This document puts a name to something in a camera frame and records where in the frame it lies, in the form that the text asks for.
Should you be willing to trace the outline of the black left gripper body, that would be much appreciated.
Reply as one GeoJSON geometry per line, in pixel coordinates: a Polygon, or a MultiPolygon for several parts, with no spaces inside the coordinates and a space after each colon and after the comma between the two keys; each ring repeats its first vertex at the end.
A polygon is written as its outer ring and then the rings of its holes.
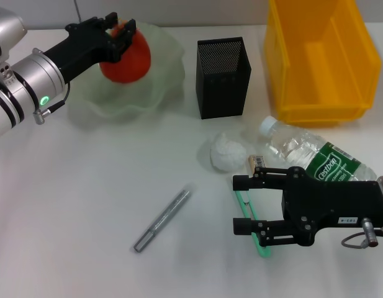
{"type": "Polygon", "coordinates": [[[97,63],[119,61],[114,60],[114,38],[101,30],[101,19],[92,17],[67,25],[67,38],[44,52],[59,69],[65,83],[97,63]]]}

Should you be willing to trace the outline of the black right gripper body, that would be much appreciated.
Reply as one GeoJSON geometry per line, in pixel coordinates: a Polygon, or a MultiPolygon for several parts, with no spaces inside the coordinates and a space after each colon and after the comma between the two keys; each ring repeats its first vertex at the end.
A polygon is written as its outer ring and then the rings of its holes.
{"type": "Polygon", "coordinates": [[[283,191],[284,219],[292,222],[300,246],[314,244],[325,228],[362,228],[366,245],[378,245],[375,228],[383,227],[383,186],[377,181],[324,182],[303,168],[288,169],[283,191]]]}

